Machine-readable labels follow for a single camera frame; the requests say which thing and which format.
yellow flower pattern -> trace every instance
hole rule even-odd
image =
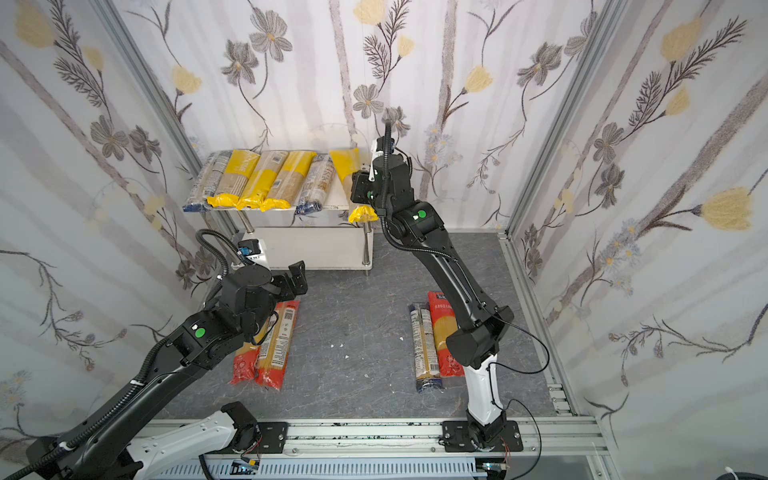
[[[661,54],[668,61],[681,60],[694,46],[701,31],[701,18],[673,28],[661,39]]]
[[[29,0],[18,4],[16,36],[30,47],[52,47],[56,39],[48,19]]]
[[[366,25],[378,25],[384,19],[384,0],[362,0],[353,13]]]
[[[750,192],[745,187],[737,187],[713,195],[701,205],[698,214],[718,230],[749,230],[751,207]]]
[[[491,83],[493,83],[491,74],[485,67],[478,65],[469,72],[467,81],[464,83],[464,89],[468,93],[474,94],[485,90]]]

gray floor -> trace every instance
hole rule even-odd
[[[485,291],[499,305],[509,305],[515,322],[525,326],[496,235],[456,233],[452,241]],[[282,391],[255,382],[230,385],[230,357],[171,401],[158,418],[200,418],[235,400],[261,419],[464,416],[463,379],[451,379],[442,391],[415,390],[407,306],[427,301],[427,292],[437,288],[434,280],[412,254],[391,248],[382,235],[374,236],[373,245],[370,276],[307,272],[310,291],[301,298]],[[500,362],[539,368],[533,340],[524,333],[509,329],[501,347]],[[500,369],[498,382],[505,401],[514,396],[534,415],[554,415],[542,374]],[[509,415],[525,411],[513,402]]]

pasta package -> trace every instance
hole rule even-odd
[[[306,175],[299,200],[296,201],[296,215],[319,212],[328,196],[333,181],[333,159],[328,154],[318,154],[312,160],[310,172]]]
[[[253,336],[253,342],[243,342],[241,346],[235,352],[235,358],[232,362],[232,381],[231,385],[236,385],[244,380],[253,380],[256,378],[256,362],[259,359],[259,343],[264,338],[264,334],[270,331],[270,328],[274,326],[276,319],[274,316],[270,316],[270,319],[256,335]]]
[[[238,210],[242,210],[245,207],[261,207],[261,203],[270,192],[272,183],[277,178],[277,174],[280,172],[280,168],[283,167],[286,158],[288,158],[288,152],[283,150],[265,151],[261,154],[259,163],[253,169],[253,173],[245,185],[243,193],[240,195],[240,200],[235,205]]]
[[[256,378],[256,361],[259,359],[259,346],[243,342],[235,352],[232,362],[232,381],[230,385],[236,385],[244,380]]]
[[[214,207],[234,207],[258,161],[259,154],[250,150],[232,150],[216,193],[208,197],[208,203]]]
[[[212,197],[216,193],[221,176],[224,174],[224,169],[227,168],[231,156],[232,150],[214,151],[208,155],[184,205],[185,212],[207,212],[210,210],[208,197]]]
[[[296,314],[299,311],[299,300],[277,304],[278,320],[267,333],[258,357],[258,376],[256,383],[280,390],[283,388],[288,349],[296,325]]]
[[[416,391],[425,388],[442,388],[440,368],[435,352],[435,337],[432,334],[432,318],[429,304],[411,303],[408,305],[413,329],[413,360],[416,374]]]
[[[458,330],[456,315],[451,304],[441,292],[429,292],[429,313],[432,317],[432,329],[435,334],[437,362],[441,376],[464,376],[464,367],[448,351],[445,339]]]
[[[292,151],[277,174],[270,192],[261,203],[261,211],[273,208],[291,208],[301,192],[304,179],[310,171],[312,159],[317,155],[313,151]]]
[[[374,222],[379,219],[376,211],[370,205],[356,204],[349,198],[352,196],[352,174],[360,170],[360,152],[357,148],[351,150],[331,150],[331,158],[336,173],[341,180],[341,186],[349,202],[349,222]]]

yellow wrapper end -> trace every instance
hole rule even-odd
[[[370,205],[360,205],[355,210],[349,212],[349,222],[375,222],[379,219],[373,207]]]
[[[214,207],[234,207],[239,199],[237,195],[218,194],[215,197],[208,197],[208,203]]]
[[[272,210],[273,208],[291,208],[291,204],[288,203],[288,200],[282,200],[280,198],[267,198],[265,201],[261,202],[259,208],[261,211],[266,212],[267,210]]]

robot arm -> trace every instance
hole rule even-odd
[[[451,303],[458,330],[446,343],[451,355],[465,367],[470,438],[476,448],[486,449],[506,423],[505,412],[496,403],[494,362],[498,341],[514,316],[508,306],[498,306],[468,272],[432,205],[414,199],[412,168],[401,155],[394,154],[390,132],[391,125],[386,124],[376,148],[382,154],[371,165],[373,175],[354,173],[352,201],[376,208],[387,241],[398,250],[413,253]]]
[[[30,472],[46,479],[100,478],[128,464],[134,466],[133,472],[142,468],[126,449],[139,430],[173,397],[243,342],[251,341],[268,325],[278,302],[307,291],[304,262],[290,266],[290,275],[273,273],[259,264],[246,265],[223,276],[221,283],[217,302],[189,316],[155,345],[134,379],[69,432],[35,441],[27,451],[31,464],[8,479]],[[241,415],[245,408],[227,407],[222,413],[231,421],[227,420],[227,425],[221,422],[228,431],[222,430],[220,440],[227,441],[225,445],[250,444],[257,429],[255,420],[247,418],[250,414]],[[203,440],[209,442],[214,436],[205,435]]]

